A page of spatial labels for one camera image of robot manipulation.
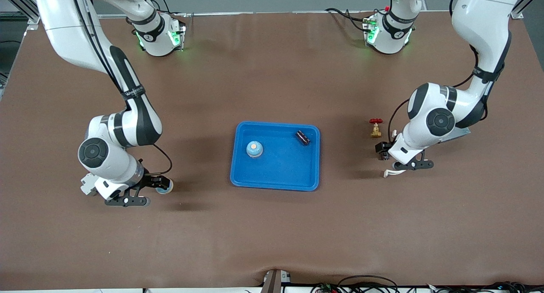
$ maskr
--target light blue ball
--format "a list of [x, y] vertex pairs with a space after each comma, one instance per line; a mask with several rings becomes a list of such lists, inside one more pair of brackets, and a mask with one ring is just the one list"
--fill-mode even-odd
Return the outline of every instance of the light blue ball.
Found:
[[260, 142], [251, 141], [247, 144], [245, 151], [251, 158], [257, 158], [263, 153], [263, 145]]

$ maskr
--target small dark cylindrical object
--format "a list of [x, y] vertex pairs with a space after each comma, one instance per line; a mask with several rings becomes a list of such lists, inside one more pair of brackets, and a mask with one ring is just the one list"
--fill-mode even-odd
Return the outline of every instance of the small dark cylindrical object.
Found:
[[303, 134], [303, 132], [301, 132], [300, 130], [295, 134], [297, 136], [297, 138], [304, 144], [304, 145], [308, 145], [309, 144], [309, 139], [308, 137]]

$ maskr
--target brown tabletop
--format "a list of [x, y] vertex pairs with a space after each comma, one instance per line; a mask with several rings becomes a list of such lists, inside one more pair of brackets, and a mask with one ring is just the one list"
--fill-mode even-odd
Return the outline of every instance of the brown tabletop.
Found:
[[[175, 192], [142, 191], [147, 208], [79, 190], [89, 120], [124, 103], [105, 74], [58, 57], [43, 27], [27, 33], [0, 102], [0, 289], [251, 286], [272, 268], [306, 283], [362, 273], [401, 285], [544, 282], [544, 74], [522, 21], [511, 22], [488, 119], [428, 149], [434, 169], [387, 179], [368, 120], [388, 121], [420, 84], [453, 85], [474, 65], [447, 13], [421, 14], [395, 55], [328, 14], [185, 21], [185, 51], [154, 58], [124, 20], [102, 20], [174, 163]], [[318, 189], [231, 185], [244, 120], [320, 128]], [[393, 127], [407, 120], [400, 111]], [[153, 147], [130, 152], [151, 171], [167, 167]]]

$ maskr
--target blue tray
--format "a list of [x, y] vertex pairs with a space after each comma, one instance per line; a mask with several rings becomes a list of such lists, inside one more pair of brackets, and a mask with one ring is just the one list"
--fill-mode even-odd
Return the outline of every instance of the blue tray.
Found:
[[[303, 145], [295, 134], [310, 140]], [[251, 158], [246, 146], [263, 145], [260, 157]], [[235, 186], [295, 191], [314, 191], [319, 185], [320, 133], [312, 125], [241, 122], [236, 128], [231, 181]]]

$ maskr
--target gray floor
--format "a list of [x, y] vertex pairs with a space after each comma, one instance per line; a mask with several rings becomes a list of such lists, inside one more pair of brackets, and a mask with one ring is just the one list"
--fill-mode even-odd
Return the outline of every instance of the gray floor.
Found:
[[[300, 10], [324, 10], [334, 7], [351, 10], [373, 10], [388, 5], [389, 0], [167, 0], [171, 11], [179, 12], [288, 12]], [[447, 10], [450, 0], [427, 0], [429, 10]], [[162, 0], [157, 0], [162, 9]], [[119, 10], [97, 1], [95, 8], [99, 14], [120, 14]], [[0, 11], [12, 10], [6, 0], [0, 0]], [[534, 0], [523, 13], [527, 30], [534, 48], [544, 66], [544, 0]], [[7, 22], [0, 18], [0, 41], [21, 41], [25, 22]], [[11, 69], [18, 49], [17, 43], [0, 43], [0, 72]]]

